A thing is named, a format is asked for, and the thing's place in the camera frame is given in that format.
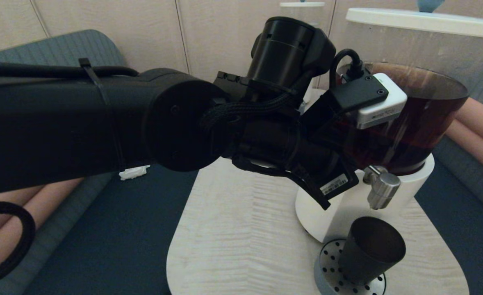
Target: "metal cup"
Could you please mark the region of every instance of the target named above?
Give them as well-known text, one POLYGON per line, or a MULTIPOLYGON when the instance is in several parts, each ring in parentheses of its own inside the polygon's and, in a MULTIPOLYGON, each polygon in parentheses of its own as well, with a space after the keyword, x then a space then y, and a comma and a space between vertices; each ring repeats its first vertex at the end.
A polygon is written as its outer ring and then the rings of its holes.
POLYGON ((404 258, 406 246, 400 233, 374 217, 353 222, 339 258, 344 279, 367 284, 404 258))

